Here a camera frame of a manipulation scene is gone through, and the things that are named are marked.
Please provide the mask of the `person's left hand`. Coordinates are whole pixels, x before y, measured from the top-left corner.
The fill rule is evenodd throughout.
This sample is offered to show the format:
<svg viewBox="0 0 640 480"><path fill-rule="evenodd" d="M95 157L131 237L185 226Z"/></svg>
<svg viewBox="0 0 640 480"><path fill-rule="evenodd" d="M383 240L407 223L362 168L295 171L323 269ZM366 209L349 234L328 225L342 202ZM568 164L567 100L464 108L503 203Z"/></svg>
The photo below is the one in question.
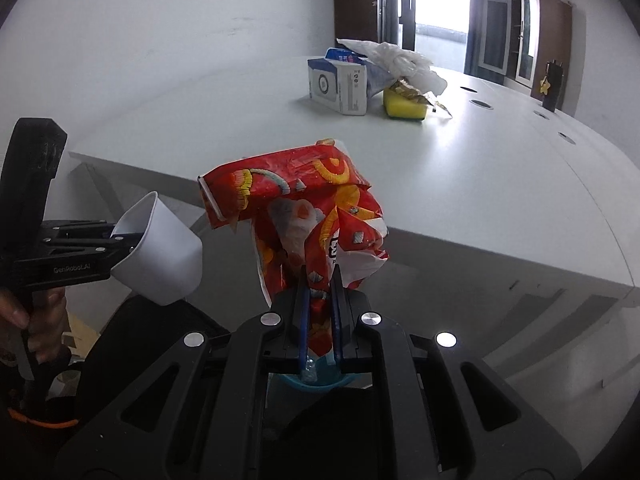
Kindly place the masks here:
<svg viewBox="0 0 640 480"><path fill-rule="evenodd" d="M67 301L64 288L37 292L35 310L28 313L16 297L1 291L1 356L13 354L10 330L26 330L28 348L39 363L53 361L62 349L62 336L67 323Z"/></svg>

